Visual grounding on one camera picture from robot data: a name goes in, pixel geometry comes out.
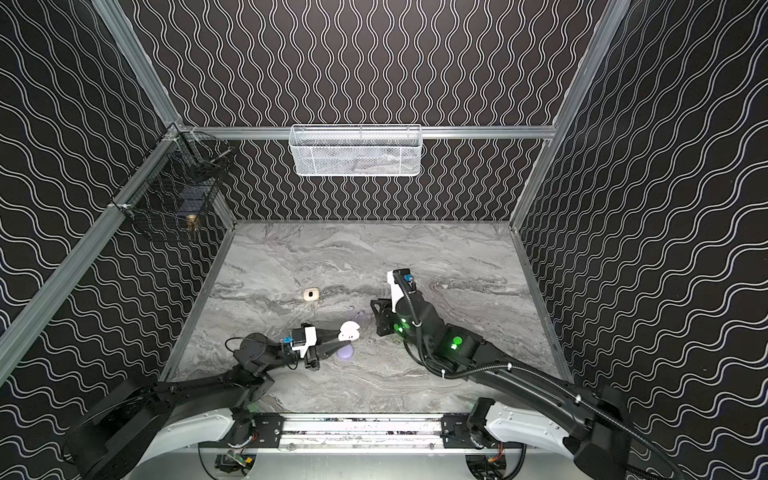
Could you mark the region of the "purple round disc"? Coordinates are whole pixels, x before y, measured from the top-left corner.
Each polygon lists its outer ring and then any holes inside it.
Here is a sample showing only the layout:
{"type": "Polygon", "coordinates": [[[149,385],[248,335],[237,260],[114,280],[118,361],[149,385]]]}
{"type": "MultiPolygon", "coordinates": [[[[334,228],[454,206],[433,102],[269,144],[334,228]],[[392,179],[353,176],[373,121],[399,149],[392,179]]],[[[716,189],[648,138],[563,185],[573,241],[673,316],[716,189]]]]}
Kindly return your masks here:
{"type": "Polygon", "coordinates": [[[355,350],[352,344],[348,344],[340,348],[336,355],[340,360],[350,360],[354,356],[355,350]]]}

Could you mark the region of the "white round disc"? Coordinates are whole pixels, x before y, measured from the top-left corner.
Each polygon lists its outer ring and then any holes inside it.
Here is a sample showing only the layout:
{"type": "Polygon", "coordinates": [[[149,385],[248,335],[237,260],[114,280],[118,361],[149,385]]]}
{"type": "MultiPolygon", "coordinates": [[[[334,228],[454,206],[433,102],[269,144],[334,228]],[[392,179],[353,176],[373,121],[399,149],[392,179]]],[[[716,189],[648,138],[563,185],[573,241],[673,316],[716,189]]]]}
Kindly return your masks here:
{"type": "Polygon", "coordinates": [[[341,342],[352,342],[360,337],[360,325],[355,321],[346,321],[340,328],[338,340],[341,342]]]}

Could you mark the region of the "beige earbud charging case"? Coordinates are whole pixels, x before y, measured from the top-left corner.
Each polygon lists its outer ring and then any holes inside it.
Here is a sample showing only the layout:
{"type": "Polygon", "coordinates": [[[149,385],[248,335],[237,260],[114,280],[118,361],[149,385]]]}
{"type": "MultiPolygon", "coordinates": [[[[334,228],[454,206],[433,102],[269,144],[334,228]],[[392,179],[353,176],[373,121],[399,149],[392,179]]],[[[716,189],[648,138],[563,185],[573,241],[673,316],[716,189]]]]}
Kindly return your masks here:
{"type": "Polygon", "coordinates": [[[320,298],[320,290],[318,288],[308,288],[303,292],[303,299],[306,302],[317,301],[320,298]]]}

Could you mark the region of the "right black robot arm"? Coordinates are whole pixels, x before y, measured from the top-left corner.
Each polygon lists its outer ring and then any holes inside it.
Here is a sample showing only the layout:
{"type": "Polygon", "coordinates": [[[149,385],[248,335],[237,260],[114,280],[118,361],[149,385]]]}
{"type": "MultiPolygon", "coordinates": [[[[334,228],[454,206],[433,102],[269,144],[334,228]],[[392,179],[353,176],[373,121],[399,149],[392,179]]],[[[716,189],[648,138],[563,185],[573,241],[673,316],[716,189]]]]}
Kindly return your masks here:
{"type": "Polygon", "coordinates": [[[514,397],[562,430],[555,446],[589,477],[653,478],[629,463],[630,446],[637,442],[669,466],[672,478],[683,478],[667,454],[627,423],[626,403],[617,390],[607,387],[596,393],[527,365],[481,335],[443,321],[418,292],[398,300],[375,299],[370,305],[378,335],[398,335],[429,373],[471,380],[514,397]]]}

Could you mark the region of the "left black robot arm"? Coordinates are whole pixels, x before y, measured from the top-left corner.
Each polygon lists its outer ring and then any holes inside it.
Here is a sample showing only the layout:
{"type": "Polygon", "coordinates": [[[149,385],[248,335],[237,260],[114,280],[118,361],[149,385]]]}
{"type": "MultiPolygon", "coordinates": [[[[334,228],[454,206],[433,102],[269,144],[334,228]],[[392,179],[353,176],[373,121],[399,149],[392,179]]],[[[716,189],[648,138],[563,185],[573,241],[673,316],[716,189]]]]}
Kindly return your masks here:
{"type": "Polygon", "coordinates": [[[248,407],[273,385],[271,371],[299,365],[316,371],[359,336],[354,321],[337,330],[304,323],[279,341],[261,333],[239,337],[235,365],[219,374],[180,382],[126,380],[71,427],[65,459],[83,479],[121,479],[138,466],[157,434],[213,411],[223,413],[226,424],[207,439],[246,445],[255,432],[248,407]]]}

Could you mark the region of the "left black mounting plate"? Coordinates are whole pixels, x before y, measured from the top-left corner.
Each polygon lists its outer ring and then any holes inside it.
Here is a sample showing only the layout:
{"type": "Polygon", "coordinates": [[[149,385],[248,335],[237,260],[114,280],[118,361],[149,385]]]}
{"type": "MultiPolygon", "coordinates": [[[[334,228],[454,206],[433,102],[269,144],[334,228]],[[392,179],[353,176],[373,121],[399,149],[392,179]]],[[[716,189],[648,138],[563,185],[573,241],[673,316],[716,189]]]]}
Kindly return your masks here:
{"type": "Polygon", "coordinates": [[[235,448],[277,448],[280,444],[285,418],[276,413],[251,413],[240,416],[226,436],[226,443],[235,448]]]}

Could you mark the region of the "black mounting plate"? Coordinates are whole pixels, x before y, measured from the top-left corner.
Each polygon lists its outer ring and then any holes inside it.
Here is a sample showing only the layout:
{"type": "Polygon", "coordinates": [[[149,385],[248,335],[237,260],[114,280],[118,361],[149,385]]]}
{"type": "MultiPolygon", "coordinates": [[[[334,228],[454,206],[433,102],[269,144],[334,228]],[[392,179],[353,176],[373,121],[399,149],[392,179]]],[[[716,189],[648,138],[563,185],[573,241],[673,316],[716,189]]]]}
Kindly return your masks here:
{"type": "Polygon", "coordinates": [[[226,436],[226,443],[235,448],[277,448],[280,444],[285,418],[276,413],[251,413],[240,416],[226,436]]]}
{"type": "Polygon", "coordinates": [[[468,414],[444,414],[440,419],[440,438],[446,449],[520,449],[523,444],[494,439],[480,427],[471,426],[468,414]]]}

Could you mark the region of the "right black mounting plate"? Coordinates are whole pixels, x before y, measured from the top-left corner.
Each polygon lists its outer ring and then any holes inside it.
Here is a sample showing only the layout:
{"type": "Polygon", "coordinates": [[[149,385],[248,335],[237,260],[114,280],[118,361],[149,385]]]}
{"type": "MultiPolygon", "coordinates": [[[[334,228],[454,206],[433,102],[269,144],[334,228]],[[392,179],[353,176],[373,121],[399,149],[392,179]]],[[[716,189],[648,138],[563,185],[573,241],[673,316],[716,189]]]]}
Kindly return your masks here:
{"type": "Polygon", "coordinates": [[[444,414],[440,419],[440,438],[446,449],[520,449],[523,444],[494,439],[480,427],[471,426],[468,414],[444,414]]]}

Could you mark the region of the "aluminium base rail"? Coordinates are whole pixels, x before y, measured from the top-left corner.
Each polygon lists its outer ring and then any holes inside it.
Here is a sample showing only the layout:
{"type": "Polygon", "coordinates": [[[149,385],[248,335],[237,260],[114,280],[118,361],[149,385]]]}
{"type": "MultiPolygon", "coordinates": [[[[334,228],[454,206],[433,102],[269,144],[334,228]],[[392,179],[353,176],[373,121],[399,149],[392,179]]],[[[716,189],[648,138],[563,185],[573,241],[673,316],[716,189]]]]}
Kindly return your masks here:
{"type": "MultiPolygon", "coordinates": [[[[555,446],[564,433],[541,414],[513,408],[489,399],[480,400],[468,414],[471,426],[480,427],[502,443],[519,442],[538,452],[558,454],[573,462],[555,446]]],[[[141,462],[184,448],[209,449],[220,456],[233,454],[232,464],[243,465],[256,454],[460,454],[507,453],[512,449],[446,449],[440,438],[444,414],[284,414],[282,438],[277,448],[235,448],[224,441],[209,441],[222,433],[223,413],[174,424],[159,433],[141,462]]]]}

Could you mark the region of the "white mesh wall basket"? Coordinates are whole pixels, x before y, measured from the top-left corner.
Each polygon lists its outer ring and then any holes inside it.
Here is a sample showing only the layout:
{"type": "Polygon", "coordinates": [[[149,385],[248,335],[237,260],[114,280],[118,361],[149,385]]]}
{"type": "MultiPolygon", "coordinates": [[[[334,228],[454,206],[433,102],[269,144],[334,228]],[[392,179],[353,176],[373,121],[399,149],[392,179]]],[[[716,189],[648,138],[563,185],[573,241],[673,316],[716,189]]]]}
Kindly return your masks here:
{"type": "Polygon", "coordinates": [[[288,145],[300,176],[412,177],[421,171],[418,124],[295,124],[288,145]]]}

